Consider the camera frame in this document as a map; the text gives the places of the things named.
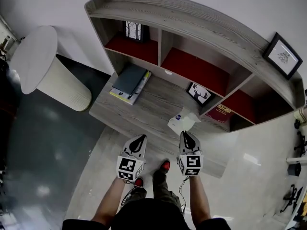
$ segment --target red book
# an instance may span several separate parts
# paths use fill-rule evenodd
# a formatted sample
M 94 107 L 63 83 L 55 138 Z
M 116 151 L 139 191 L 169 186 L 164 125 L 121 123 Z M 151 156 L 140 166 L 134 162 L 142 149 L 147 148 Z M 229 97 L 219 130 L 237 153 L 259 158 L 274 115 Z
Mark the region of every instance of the red book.
M 207 116 L 221 123 L 225 123 L 234 114 L 235 114 L 234 112 L 232 112 L 230 109 L 221 104 L 217 105 L 214 109 L 206 113 Z

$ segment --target red shoe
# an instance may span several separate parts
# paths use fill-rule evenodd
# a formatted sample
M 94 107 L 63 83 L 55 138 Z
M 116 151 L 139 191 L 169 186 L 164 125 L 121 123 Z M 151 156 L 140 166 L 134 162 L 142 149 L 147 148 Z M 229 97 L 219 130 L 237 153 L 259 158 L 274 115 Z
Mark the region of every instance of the red shoe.
M 144 186 L 144 181 L 142 178 L 138 178 L 136 179 L 136 181 L 134 182 L 134 187 L 143 187 Z
M 169 171 L 169 168 L 171 167 L 171 162 L 167 159 L 165 160 L 161 166 L 160 166 L 160 170 L 166 174 Z

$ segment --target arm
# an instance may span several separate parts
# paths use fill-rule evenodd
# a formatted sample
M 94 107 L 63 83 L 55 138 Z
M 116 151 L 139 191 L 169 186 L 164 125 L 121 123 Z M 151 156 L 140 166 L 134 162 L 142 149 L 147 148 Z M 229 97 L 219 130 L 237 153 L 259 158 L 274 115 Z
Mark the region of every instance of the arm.
M 92 221 L 100 222 L 107 228 L 111 226 L 112 220 L 117 213 L 124 187 L 125 181 L 116 177 L 101 200 Z
M 208 198 L 199 176 L 190 177 L 190 207 L 195 227 L 211 219 Z

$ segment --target framed picture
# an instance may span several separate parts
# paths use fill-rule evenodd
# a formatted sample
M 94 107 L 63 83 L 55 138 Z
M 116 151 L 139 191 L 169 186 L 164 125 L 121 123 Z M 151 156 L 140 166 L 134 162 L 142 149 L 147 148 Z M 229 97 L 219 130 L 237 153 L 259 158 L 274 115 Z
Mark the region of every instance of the framed picture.
M 193 82 L 189 85 L 187 92 L 201 106 L 205 106 L 206 102 L 214 97 L 213 93 Z
M 136 22 L 123 21 L 123 32 L 126 38 L 145 43 L 149 39 L 149 27 Z
M 262 56 L 288 80 L 303 63 L 301 57 L 278 33 L 275 34 Z

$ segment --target curved wooden shelf top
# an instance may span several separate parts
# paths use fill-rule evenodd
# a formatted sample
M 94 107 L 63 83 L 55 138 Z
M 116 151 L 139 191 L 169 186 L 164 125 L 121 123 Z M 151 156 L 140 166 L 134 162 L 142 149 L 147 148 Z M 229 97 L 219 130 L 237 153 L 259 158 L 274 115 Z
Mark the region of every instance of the curved wooden shelf top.
M 127 20 L 203 43 L 259 76 L 295 110 L 305 104 L 298 73 L 287 81 L 262 55 L 268 42 L 231 17 L 189 0 L 91 0 L 90 17 Z

